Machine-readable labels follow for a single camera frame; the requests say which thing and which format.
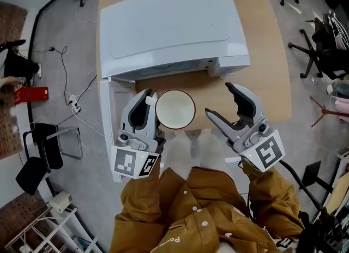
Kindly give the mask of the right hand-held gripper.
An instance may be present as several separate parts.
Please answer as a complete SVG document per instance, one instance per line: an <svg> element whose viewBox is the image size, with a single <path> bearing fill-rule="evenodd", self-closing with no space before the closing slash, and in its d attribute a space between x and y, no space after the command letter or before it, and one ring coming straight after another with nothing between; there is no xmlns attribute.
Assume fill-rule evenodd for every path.
<svg viewBox="0 0 349 253"><path fill-rule="evenodd" d="M277 130L264 116L261 99L251 90L231 82L225 86L233 94L240 120L229 122L216 111L205 108L209 120L227 137L228 145L242 160L265 172L285 156Z"/></svg>

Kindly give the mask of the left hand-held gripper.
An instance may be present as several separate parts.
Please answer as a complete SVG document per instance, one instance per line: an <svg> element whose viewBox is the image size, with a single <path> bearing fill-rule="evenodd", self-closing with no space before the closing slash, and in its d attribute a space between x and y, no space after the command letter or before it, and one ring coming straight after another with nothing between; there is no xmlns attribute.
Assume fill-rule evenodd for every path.
<svg viewBox="0 0 349 253"><path fill-rule="evenodd" d="M160 157L164 132L158 129L157 95L151 88L136 94L125 106L116 144L111 147L111 171L129 178L148 177Z"/></svg>

